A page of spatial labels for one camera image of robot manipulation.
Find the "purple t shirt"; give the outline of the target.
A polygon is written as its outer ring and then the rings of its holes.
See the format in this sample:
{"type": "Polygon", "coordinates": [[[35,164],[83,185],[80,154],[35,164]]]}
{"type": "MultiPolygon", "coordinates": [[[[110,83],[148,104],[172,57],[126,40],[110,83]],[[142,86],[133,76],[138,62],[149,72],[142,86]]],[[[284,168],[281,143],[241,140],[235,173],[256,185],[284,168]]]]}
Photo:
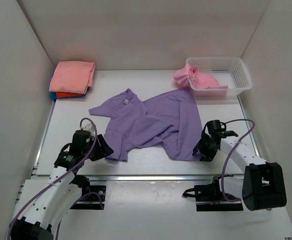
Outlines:
{"type": "Polygon", "coordinates": [[[177,161],[198,161],[193,154],[202,133],[196,101],[188,88],[178,88],[142,101],[131,89],[115,95],[89,114],[109,118],[104,139],[113,154],[107,159],[126,162],[133,149],[161,146],[177,161]]]}

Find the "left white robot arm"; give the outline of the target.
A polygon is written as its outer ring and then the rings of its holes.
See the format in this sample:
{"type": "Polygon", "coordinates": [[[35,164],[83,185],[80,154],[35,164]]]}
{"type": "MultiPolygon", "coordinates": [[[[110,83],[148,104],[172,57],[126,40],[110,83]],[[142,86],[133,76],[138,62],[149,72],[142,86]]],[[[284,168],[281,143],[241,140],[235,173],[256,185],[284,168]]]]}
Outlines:
{"type": "Polygon", "coordinates": [[[68,210],[102,210],[104,186],[92,186],[89,178],[78,171],[86,160],[98,161],[113,152],[101,134],[94,136],[92,131],[76,130],[72,141],[60,150],[44,189],[13,218],[7,239],[55,240],[68,210]]]}

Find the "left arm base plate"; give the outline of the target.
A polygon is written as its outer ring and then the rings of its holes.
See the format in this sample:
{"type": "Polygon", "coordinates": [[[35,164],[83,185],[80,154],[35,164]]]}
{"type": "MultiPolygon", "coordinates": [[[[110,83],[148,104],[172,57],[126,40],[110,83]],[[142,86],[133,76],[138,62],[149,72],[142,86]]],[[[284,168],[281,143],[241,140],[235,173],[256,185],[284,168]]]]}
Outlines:
{"type": "Polygon", "coordinates": [[[83,196],[73,204],[71,210],[104,210],[106,185],[91,185],[83,196]]]}

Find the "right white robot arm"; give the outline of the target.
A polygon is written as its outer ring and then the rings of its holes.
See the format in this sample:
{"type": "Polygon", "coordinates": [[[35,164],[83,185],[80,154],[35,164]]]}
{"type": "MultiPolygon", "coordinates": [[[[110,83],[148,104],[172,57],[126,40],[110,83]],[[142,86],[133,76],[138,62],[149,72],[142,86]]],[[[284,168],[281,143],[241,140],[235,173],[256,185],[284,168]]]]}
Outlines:
{"type": "Polygon", "coordinates": [[[287,204],[282,167],[254,154],[227,124],[220,120],[207,122],[193,154],[202,162],[211,162],[217,152],[226,154],[221,176],[207,185],[194,186],[197,202],[240,201],[250,211],[281,208],[287,204]]]}

